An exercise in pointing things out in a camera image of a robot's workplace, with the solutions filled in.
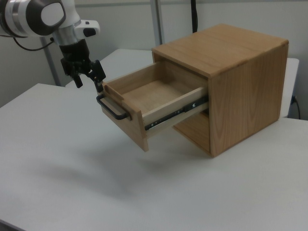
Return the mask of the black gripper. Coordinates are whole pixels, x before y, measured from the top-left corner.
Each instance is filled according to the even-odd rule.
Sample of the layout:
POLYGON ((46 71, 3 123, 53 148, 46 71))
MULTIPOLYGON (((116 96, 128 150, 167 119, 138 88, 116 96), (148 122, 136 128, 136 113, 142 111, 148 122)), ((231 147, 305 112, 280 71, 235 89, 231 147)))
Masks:
POLYGON ((85 74, 90 78, 98 93, 103 91, 103 80, 106 74, 102 68, 100 61, 91 61, 90 52, 85 39, 77 43, 65 46, 59 46, 63 54, 61 64, 64 73, 71 76, 76 87, 79 89, 83 86, 80 74, 85 74))

